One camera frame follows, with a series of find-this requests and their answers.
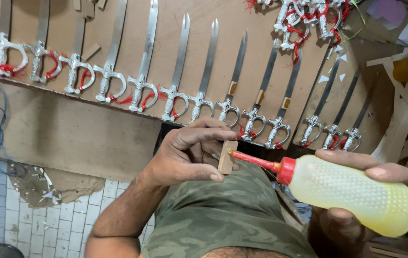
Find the man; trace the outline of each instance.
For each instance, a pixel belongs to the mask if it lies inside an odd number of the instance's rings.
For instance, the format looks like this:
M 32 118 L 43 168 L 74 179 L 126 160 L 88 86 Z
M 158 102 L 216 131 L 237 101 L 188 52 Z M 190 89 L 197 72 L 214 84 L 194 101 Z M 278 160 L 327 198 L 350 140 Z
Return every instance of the man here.
M 218 170 L 222 145 L 236 133 L 213 118 L 169 132 L 150 163 L 97 219 L 86 258 L 371 257 L 376 234 L 347 210 L 314 207 L 308 239 L 287 225 L 264 172 L 239 161 Z M 364 170 L 374 180 L 408 186 L 408 168 L 369 155 L 318 150 L 316 156 Z M 142 250 L 138 236 L 155 212 L 155 231 Z

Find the white tile floor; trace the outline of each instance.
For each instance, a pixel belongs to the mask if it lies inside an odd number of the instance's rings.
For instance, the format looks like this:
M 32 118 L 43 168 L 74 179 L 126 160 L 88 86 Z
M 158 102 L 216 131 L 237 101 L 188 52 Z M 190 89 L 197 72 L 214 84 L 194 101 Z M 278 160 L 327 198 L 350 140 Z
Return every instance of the white tile floor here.
M 0 164 L 6 171 L 6 162 Z M 105 180 L 104 189 L 52 208 L 29 208 L 10 179 L 0 173 L 0 243 L 21 250 L 26 258 L 83 258 L 92 225 L 129 183 Z M 155 228 L 153 215 L 139 241 L 143 246 Z

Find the ornate hilt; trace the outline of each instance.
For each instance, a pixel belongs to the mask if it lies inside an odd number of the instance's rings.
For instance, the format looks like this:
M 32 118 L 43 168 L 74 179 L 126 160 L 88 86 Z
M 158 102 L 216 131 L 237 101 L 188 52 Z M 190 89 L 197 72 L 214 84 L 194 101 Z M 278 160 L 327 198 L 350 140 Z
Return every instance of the ornate hilt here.
M 191 95 L 188 95 L 188 99 L 194 101 L 194 108 L 193 112 L 191 113 L 191 121 L 192 123 L 194 120 L 198 119 L 199 113 L 201 113 L 201 106 L 203 104 L 206 104 L 207 106 L 210 107 L 210 110 L 212 113 L 210 114 L 210 117 L 214 117 L 214 104 L 210 101 L 204 100 L 204 94 L 202 92 L 199 92 L 196 97 L 193 97 Z
M 318 118 L 319 118 L 318 116 L 312 116 L 311 118 L 305 118 L 304 119 L 309 123 L 309 125 L 306 128 L 306 131 L 304 132 L 303 139 L 299 142 L 299 144 L 301 146 L 307 146 L 308 145 L 309 136 L 311 136 L 312 128 L 315 127 L 315 126 L 317 126 L 319 128 L 319 131 L 317 132 L 317 135 L 312 140 L 309 141 L 309 143 L 314 142 L 319 137 L 319 135 L 320 135 L 320 133 L 322 131 L 322 124 L 317 121 Z
M 72 94 L 72 93 L 80 94 L 80 92 L 82 90 L 84 90 L 87 87 L 91 86 L 93 84 L 94 80 L 96 79 L 96 75 L 94 74 L 94 70 L 92 69 L 91 65 L 89 65 L 87 63 L 80 62 L 80 55 L 78 55 L 76 53 L 73 53 L 70 56 L 70 58 L 59 56 L 59 61 L 66 62 L 70 66 L 69 77 L 68 77 L 68 80 L 67 80 L 67 87 L 64 88 L 64 90 L 67 91 L 70 94 Z M 75 85 L 76 69 L 78 67 L 85 67 L 86 69 L 88 69 L 89 72 L 91 73 L 91 79 L 89 80 L 89 82 L 87 84 L 74 89 L 73 85 Z
M 325 141 L 323 143 L 322 149 L 327 150 L 330 148 L 330 146 L 333 143 L 333 136 L 338 135 L 339 140 L 337 143 L 333 146 L 333 148 L 336 148 L 338 146 L 340 140 L 341 140 L 341 132 L 338 131 L 338 126 L 336 124 L 333 124 L 331 127 L 325 126 L 325 130 L 328 131 L 327 137 L 325 138 Z
M 233 128 L 237 124 L 237 122 L 239 122 L 239 120 L 241 119 L 241 113 L 239 111 L 239 108 L 231 106 L 230 99 L 225 99 L 224 102 L 217 101 L 215 102 L 215 105 L 221 107 L 221 113 L 220 113 L 220 116 L 218 117 L 218 120 L 220 121 L 224 122 L 226 120 L 226 115 L 228 114 L 230 110 L 233 110 L 236 112 L 237 118 L 236 118 L 236 121 L 232 125 L 230 125 L 231 128 Z
M 187 95 L 185 93 L 177 92 L 177 89 L 178 89 L 178 86 L 176 85 L 171 85 L 169 89 L 165 89 L 163 87 L 160 88 L 161 92 L 164 92 L 167 94 L 167 101 L 166 101 L 166 106 L 164 107 L 164 114 L 161 116 L 161 118 L 164 121 L 169 121 L 169 120 L 173 121 L 179 116 L 183 115 L 188 109 L 189 102 L 188 102 Z M 180 113 L 178 113 L 176 116 L 171 116 L 171 111 L 174 106 L 174 99 L 176 97 L 182 98 L 185 101 L 185 108 Z
M 282 121 L 282 117 L 276 117 L 275 120 L 268 119 L 268 123 L 272 124 L 272 130 L 269 133 L 268 141 L 264 144 L 266 149 L 276 149 L 278 146 L 284 144 L 290 137 L 290 126 L 287 124 L 283 124 Z M 274 138 L 276 138 L 277 132 L 280 128 L 285 128 L 287 130 L 287 136 L 281 142 L 273 144 L 272 142 L 274 141 Z
M 9 42 L 7 35 L 3 32 L 0 32 L 0 76 L 5 75 L 7 77 L 11 77 L 10 71 L 3 71 L 1 69 L 1 66 L 6 64 L 7 61 L 6 50 L 8 48 L 16 48 L 22 54 L 22 62 L 17 67 L 13 68 L 13 73 L 22 70 L 27 65 L 27 62 L 29 62 L 29 57 L 27 56 L 27 53 L 21 44 Z
M 132 102 L 131 102 L 131 105 L 129 106 L 129 109 L 131 111 L 137 111 L 139 113 L 142 113 L 145 109 L 149 108 L 151 105 L 153 105 L 158 100 L 158 91 L 156 90 L 156 86 L 154 84 L 147 83 L 146 79 L 147 78 L 143 74 L 141 74 L 138 79 L 134 79 L 131 76 L 127 77 L 128 81 L 136 84 L 136 89 L 134 90 L 134 94 L 132 95 Z M 155 94 L 155 96 L 150 103 L 145 105 L 145 108 L 144 107 L 139 108 L 138 105 L 139 105 L 140 97 L 145 87 L 150 88 Z
M 258 115 L 258 109 L 256 107 L 254 107 L 250 113 L 244 110 L 242 114 L 247 115 L 249 118 L 245 126 L 244 135 L 242 135 L 241 138 L 244 141 L 252 141 L 254 138 L 257 138 L 260 134 L 263 133 L 264 128 L 266 128 L 266 118 L 264 116 Z M 253 122 L 255 122 L 255 120 L 257 119 L 263 122 L 263 127 L 259 132 L 252 136 L 250 132 L 252 131 Z
M 127 86 L 126 79 L 124 78 L 123 74 L 113 72 L 113 68 L 111 64 L 106 64 L 104 68 L 94 65 L 93 69 L 94 71 L 102 73 L 102 80 L 100 81 L 100 86 L 99 86 L 99 94 L 96 96 L 96 99 L 98 101 L 110 103 L 111 98 L 106 98 L 105 95 L 107 94 L 107 91 L 109 90 L 109 83 L 110 83 L 111 77 L 118 78 L 123 83 L 123 88 L 121 89 L 120 92 L 118 92 L 117 94 L 114 94 L 113 98 L 117 99 L 119 96 L 123 95 L 123 93 L 126 91 L 126 86 Z
M 359 146 L 360 143 L 362 143 L 362 136 L 359 134 L 359 130 L 357 128 L 352 128 L 352 130 L 346 130 L 346 133 L 349 135 L 348 138 L 346 139 L 346 143 L 344 144 L 343 150 L 344 151 L 354 151 L 356 150 Z M 349 150 L 350 146 L 354 142 L 354 139 L 357 138 L 357 146 L 354 147 L 354 149 Z

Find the hand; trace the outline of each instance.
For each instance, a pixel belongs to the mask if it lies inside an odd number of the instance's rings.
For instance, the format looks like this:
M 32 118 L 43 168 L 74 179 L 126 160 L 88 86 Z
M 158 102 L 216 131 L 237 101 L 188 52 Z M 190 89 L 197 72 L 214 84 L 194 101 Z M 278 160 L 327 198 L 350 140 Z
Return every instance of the hand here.
M 188 126 L 170 131 L 158 152 L 144 169 L 158 186 L 178 185 L 188 180 L 223 182 L 217 170 L 223 147 L 219 140 L 236 140 L 236 132 L 215 118 L 200 118 Z
M 408 186 L 408 168 L 395 163 L 379 164 L 372 156 L 342 150 L 317 150 L 316 156 L 335 164 L 353 167 L 379 182 L 403 183 Z M 309 228 L 311 238 L 320 238 L 325 235 L 328 244 L 331 244 L 344 253 L 356 254 L 362 257 L 369 249 L 364 248 L 365 243 L 377 236 L 377 233 L 361 225 L 354 214 L 342 208 L 323 209 L 312 207 L 312 217 Z M 327 252 L 327 244 L 314 243 L 313 248 L 320 256 L 321 251 Z

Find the small wood block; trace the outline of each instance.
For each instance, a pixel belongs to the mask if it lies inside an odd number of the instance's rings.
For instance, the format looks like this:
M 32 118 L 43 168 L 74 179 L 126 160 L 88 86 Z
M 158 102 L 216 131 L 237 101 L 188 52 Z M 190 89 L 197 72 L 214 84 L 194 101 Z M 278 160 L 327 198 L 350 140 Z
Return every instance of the small wood block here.
M 93 56 L 98 50 L 100 49 L 100 45 L 97 43 L 94 43 L 88 51 L 86 51 L 83 55 L 81 55 L 81 59 L 84 61 L 88 61 L 91 56 Z
M 231 174 L 235 158 L 231 156 L 228 151 L 229 149 L 232 149 L 233 151 L 237 150 L 237 144 L 238 142 L 233 140 L 225 140 L 225 142 L 223 143 L 220 162 L 218 163 L 218 171 L 220 171 L 224 175 Z

